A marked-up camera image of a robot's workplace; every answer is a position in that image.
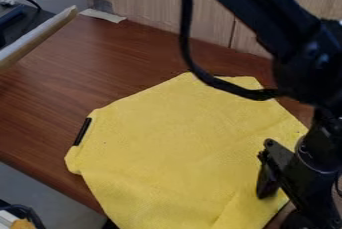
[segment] yellow cloth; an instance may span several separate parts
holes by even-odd
[[[306,132],[276,101],[236,97],[189,73],[89,117],[66,163],[121,229],[262,228],[287,198],[257,199],[256,156],[266,138],[293,149]]]
[[[13,222],[11,229],[35,229],[36,227],[27,219],[19,219]]]

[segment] gray floor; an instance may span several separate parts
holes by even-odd
[[[0,199],[33,207],[47,229],[100,229],[106,218],[0,162]]]

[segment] microfiber cloth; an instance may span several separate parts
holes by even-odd
[[[252,77],[223,77],[250,89]],[[246,100],[185,73],[94,110],[65,157],[121,229],[260,229],[287,202],[256,196],[266,138],[293,150],[306,128],[276,101]]]

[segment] wooden table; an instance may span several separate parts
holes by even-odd
[[[271,86],[270,61],[201,41],[196,60],[217,75],[252,75]],[[64,156],[86,116],[186,70],[177,35],[125,21],[78,16],[0,76],[0,160],[102,212]],[[311,110],[281,103],[306,125]],[[268,228],[278,228],[281,212]]]

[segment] beige wall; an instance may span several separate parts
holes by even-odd
[[[143,24],[177,32],[179,0],[106,0],[113,12]],[[342,19],[342,0],[298,0],[319,16]],[[241,51],[269,56],[255,35],[215,0],[195,0],[192,36]]]

